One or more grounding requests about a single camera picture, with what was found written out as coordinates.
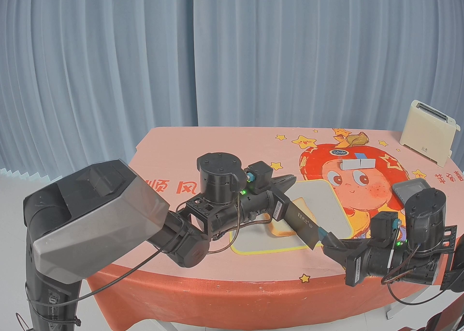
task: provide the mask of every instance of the cartoon girl print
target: cartoon girl print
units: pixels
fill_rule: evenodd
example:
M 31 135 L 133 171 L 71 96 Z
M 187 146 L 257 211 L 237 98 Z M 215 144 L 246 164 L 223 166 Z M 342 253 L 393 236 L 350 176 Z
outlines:
M 370 238 L 370 219 L 381 211 L 397 211 L 401 219 L 399 239 L 406 239 L 406 218 L 403 205 L 391 191 L 394 183 L 409 180 L 403 166 L 382 149 L 365 145 L 365 133 L 351 136 L 337 134 L 338 144 L 318 144 L 300 156 L 300 171 L 305 180 L 325 179 L 333 187 L 348 221 L 353 238 Z M 358 157 L 375 159 L 370 169 L 342 170 L 344 159 Z

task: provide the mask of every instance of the red hair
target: red hair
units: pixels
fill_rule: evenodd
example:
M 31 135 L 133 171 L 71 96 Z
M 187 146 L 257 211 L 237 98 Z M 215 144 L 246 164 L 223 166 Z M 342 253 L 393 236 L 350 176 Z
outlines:
M 300 171 L 305 180 L 323 179 L 322 166 L 331 160 L 356 159 L 355 153 L 374 158 L 375 168 L 380 171 L 392 186 L 394 183 L 409 180 L 407 171 L 396 158 L 382 149 L 369 145 L 356 145 L 349 148 L 336 148 L 336 144 L 321 144 L 317 148 L 308 148 L 300 156 Z M 392 194 L 388 207 L 392 210 L 403 210 L 403 204 Z

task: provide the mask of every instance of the cartoon eye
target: cartoon eye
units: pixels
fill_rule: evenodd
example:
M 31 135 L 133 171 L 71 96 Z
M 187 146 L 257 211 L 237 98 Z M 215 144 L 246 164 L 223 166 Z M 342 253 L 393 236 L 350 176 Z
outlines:
M 365 187 L 366 185 L 369 184 L 369 178 L 366 176 L 365 173 L 359 170 L 353 171 L 353 179 L 355 180 L 356 183 L 358 183 L 362 187 Z
M 339 185 L 341 185 L 341 182 L 342 182 L 341 176 L 338 173 L 336 173 L 335 171 L 329 171 L 327 173 L 327 178 L 328 178 L 328 181 L 334 187 L 338 187 Z

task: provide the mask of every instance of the toast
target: toast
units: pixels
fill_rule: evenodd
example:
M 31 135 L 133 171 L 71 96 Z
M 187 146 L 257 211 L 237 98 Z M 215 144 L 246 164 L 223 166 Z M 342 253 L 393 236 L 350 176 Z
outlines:
M 314 223 L 317 224 L 316 218 L 311 212 L 311 210 L 306 206 L 305 199 L 303 197 L 297 198 L 293 201 L 293 203 L 298 207 L 305 215 L 310 218 Z M 282 219 L 281 221 L 275 221 L 272 219 L 272 222 L 268 224 L 269 230 L 272 235 L 276 237 L 289 237 L 292 235 L 296 235 L 296 232 L 290 228 L 287 222 Z

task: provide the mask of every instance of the curtain fold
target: curtain fold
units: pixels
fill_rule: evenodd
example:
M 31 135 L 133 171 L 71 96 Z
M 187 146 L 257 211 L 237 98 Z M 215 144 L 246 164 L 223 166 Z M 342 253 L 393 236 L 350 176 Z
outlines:
M 129 162 L 198 124 L 192 0 L 0 0 L 0 169 Z
M 129 162 L 157 126 L 464 128 L 464 0 L 0 0 L 0 169 Z M 464 138 L 453 160 L 464 169 Z
M 401 131 L 414 99 L 464 124 L 463 0 L 194 0 L 202 126 Z M 457 132 L 453 159 L 464 168 Z

